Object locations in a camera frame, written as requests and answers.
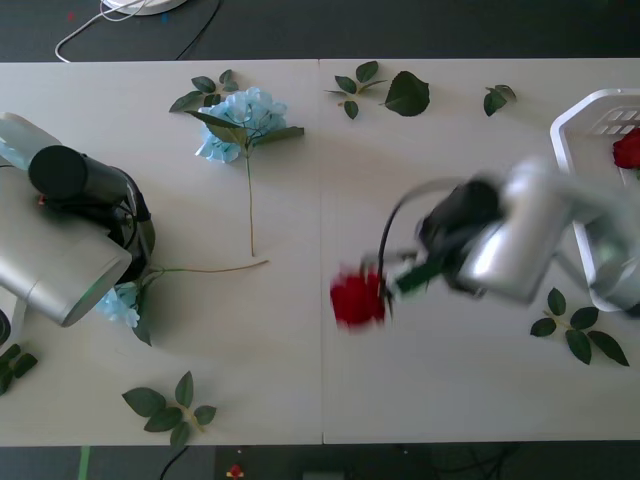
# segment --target blue hydrangea flower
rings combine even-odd
[[[251,87],[246,92],[236,92],[229,95],[224,102],[213,107],[202,107],[199,111],[243,126],[247,128],[249,136],[263,136],[287,126],[284,119],[287,106],[284,103],[274,103],[269,93],[257,87]],[[196,155],[209,161],[229,163],[240,155],[239,145],[223,142],[211,133],[206,125],[202,126],[202,139],[204,143]]]
[[[123,322],[135,328],[140,320],[135,308],[137,296],[138,289],[135,283],[123,283],[109,290],[96,305],[96,310],[112,322]]]

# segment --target red flower in basket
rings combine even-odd
[[[373,271],[342,272],[331,284],[331,303],[338,325],[362,327],[384,321],[384,302],[378,295],[380,278]]]
[[[613,144],[613,158],[620,168],[640,168],[640,128]]]

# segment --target artificial flower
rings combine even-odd
[[[224,102],[213,107],[202,107],[199,112],[245,127],[248,134],[256,135],[256,138],[287,126],[284,119],[287,106],[284,103],[274,103],[269,93],[257,87],[229,95]],[[206,125],[202,127],[202,139],[204,143],[196,155],[209,161],[229,163],[241,153],[239,145],[223,142]]]
[[[379,289],[380,278],[374,271],[340,273],[331,284],[331,303],[338,324],[352,328],[383,322],[385,307]]]
[[[631,130],[613,144],[613,158],[620,168],[640,168],[640,128]]]
[[[96,310],[112,322],[123,322],[131,328],[138,326],[140,316],[136,310],[138,288],[133,282],[112,288],[96,305]]]

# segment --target plastic basket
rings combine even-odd
[[[618,188],[638,188],[636,172],[613,163],[613,142],[640,127],[640,89],[607,89],[592,93],[560,115],[551,126],[551,141],[558,165],[573,175]],[[574,224],[587,280],[595,277],[596,265],[589,236],[583,225]],[[593,292],[591,299],[603,311],[619,308]]]

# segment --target green leaf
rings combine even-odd
[[[184,97],[180,97],[178,100],[173,102],[173,105],[171,105],[169,112],[171,113],[181,112],[182,110],[186,109],[189,105],[194,103],[197,99],[199,99],[201,95],[202,93],[200,93],[199,91],[187,93]]]
[[[201,122],[204,122],[206,125],[215,125],[216,127],[222,127],[222,128],[241,128],[239,125],[236,125],[235,123],[227,122],[226,120],[221,120],[218,117],[214,117],[213,115],[207,115],[206,113],[200,113],[194,110],[187,110],[186,113],[197,118]]]
[[[138,337],[138,340],[140,340],[142,343],[146,343],[150,347],[153,346],[151,344],[151,332],[149,331],[149,326],[147,325],[144,317],[140,317],[140,319],[138,320],[138,325],[131,330],[133,330],[135,336]]]
[[[11,382],[13,381],[13,370],[10,368],[5,368],[0,371],[0,396],[7,393],[9,387],[11,386]]]
[[[429,102],[429,84],[403,71],[391,82],[384,106],[403,117],[415,117],[427,109]]]
[[[347,93],[356,93],[356,91],[358,90],[356,82],[351,80],[349,77],[341,77],[339,75],[336,75],[336,83]]]
[[[202,93],[213,93],[216,91],[216,84],[209,77],[192,78],[191,83]]]
[[[131,409],[141,417],[151,417],[167,406],[165,398],[150,388],[134,388],[122,394],[122,398]]]
[[[360,83],[366,83],[378,73],[378,62],[363,63],[356,69],[356,78]]]
[[[582,363],[591,363],[591,344],[587,336],[578,330],[567,330],[564,333],[569,349]]]
[[[367,83],[366,85],[362,85],[362,86],[360,87],[360,89],[358,89],[358,93],[362,93],[362,92],[364,92],[365,90],[367,90],[367,89],[369,89],[369,88],[373,87],[374,85],[378,85],[378,84],[380,84],[380,83],[384,83],[384,82],[386,82],[386,80],[376,80],[375,82],[371,82],[371,83]]]
[[[235,80],[230,80],[229,82],[224,84],[225,92],[235,92],[238,90],[238,83]]]
[[[552,318],[541,318],[531,325],[529,332],[534,337],[548,337],[556,331],[556,322]]]
[[[7,350],[2,354],[2,356],[0,356],[0,363],[9,362],[13,360],[18,355],[20,355],[21,351],[22,349],[20,348],[20,345],[18,345],[17,343],[14,343],[9,348],[7,348]]]
[[[146,343],[150,347],[152,346],[151,333],[149,331],[149,320],[147,318],[145,310],[147,307],[149,287],[154,280],[155,278],[143,285],[138,292],[138,296],[136,298],[136,311],[138,312],[138,316],[140,318],[138,319],[138,325],[131,329],[133,330],[133,333],[136,335],[136,337],[138,337],[138,340]]]
[[[216,97],[218,97],[218,103],[220,103],[220,95],[217,93],[212,93],[211,95],[207,95],[206,97],[204,97],[204,103],[202,104],[202,106],[211,107],[212,105],[217,105],[218,103],[215,103]]]
[[[182,420],[182,411],[178,407],[169,407],[154,413],[144,426],[147,432],[168,432]]]
[[[191,430],[187,422],[180,422],[171,432],[171,446],[175,449],[184,447],[189,440]]]
[[[231,80],[232,75],[233,71],[231,69],[225,70],[224,72],[222,72],[222,75],[220,75],[220,78],[218,80],[220,80],[220,83],[227,83],[229,80]]]
[[[517,101],[518,97],[516,97],[515,92],[511,89],[509,85],[496,85],[494,87],[506,100]]]
[[[215,125],[207,125],[207,128],[223,142],[235,143],[236,145],[244,147],[244,144],[247,141],[246,128],[224,128],[217,127]]]
[[[352,100],[344,102],[344,111],[347,112],[347,116],[353,120],[358,116],[358,104]]]
[[[183,407],[189,408],[193,402],[193,376],[187,372],[176,386],[176,402]]]
[[[611,335],[599,332],[598,330],[591,330],[587,335],[589,335],[589,338],[596,344],[596,347],[602,350],[602,352],[611,360],[614,360],[625,367],[629,366],[629,361],[624,355],[622,348]]]
[[[490,117],[507,104],[507,99],[495,88],[488,88],[489,93],[484,97],[484,113]]]
[[[266,143],[279,142],[288,138],[301,137],[304,135],[304,128],[287,127],[267,133],[264,137],[260,137],[253,142],[254,145],[264,145]]]
[[[576,330],[584,330],[593,327],[598,320],[600,311],[596,307],[584,307],[577,310],[571,317],[571,326]]]
[[[31,370],[38,363],[38,359],[30,353],[22,355],[13,366],[13,374],[16,378],[22,378],[25,373]]]
[[[547,295],[547,304],[554,315],[564,315],[564,312],[567,311],[567,301],[557,288],[552,288]]]
[[[427,258],[427,261],[413,267],[404,275],[396,278],[395,284],[402,294],[407,294],[417,288],[427,285],[442,273],[442,262]]]
[[[210,407],[209,405],[202,405],[201,407],[196,408],[196,411],[193,412],[198,423],[202,426],[209,425],[213,421],[213,417],[216,416],[217,409],[215,407]]]

